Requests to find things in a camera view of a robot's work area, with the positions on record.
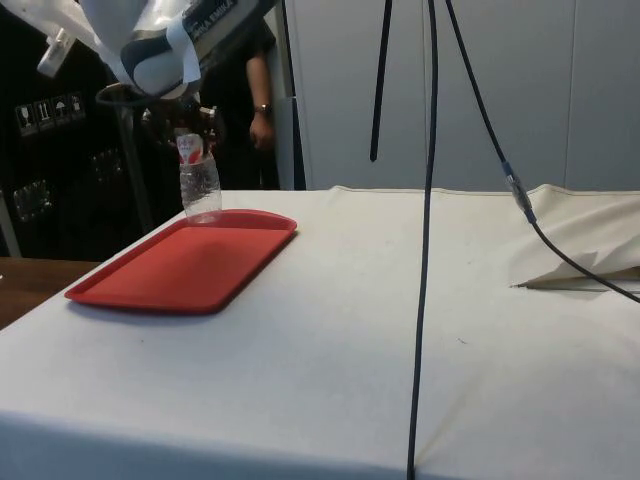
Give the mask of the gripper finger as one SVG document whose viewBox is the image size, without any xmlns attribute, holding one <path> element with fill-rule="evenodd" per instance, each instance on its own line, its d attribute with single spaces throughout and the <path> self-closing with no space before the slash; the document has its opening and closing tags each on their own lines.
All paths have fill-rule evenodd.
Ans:
<svg viewBox="0 0 640 480">
<path fill-rule="evenodd" d="M 205 150 L 214 153 L 221 141 L 221 115 L 217 109 L 198 105 L 190 115 L 188 125 L 203 139 Z"/>
</svg>

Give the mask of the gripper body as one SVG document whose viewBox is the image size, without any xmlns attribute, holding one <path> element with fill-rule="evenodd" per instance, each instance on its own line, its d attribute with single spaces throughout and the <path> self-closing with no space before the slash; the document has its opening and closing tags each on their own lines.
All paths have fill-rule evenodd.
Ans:
<svg viewBox="0 0 640 480">
<path fill-rule="evenodd" d="M 194 98 L 180 97 L 157 100 L 147 104 L 142 111 L 142 126 L 152 133 L 194 131 Z"/>
</svg>

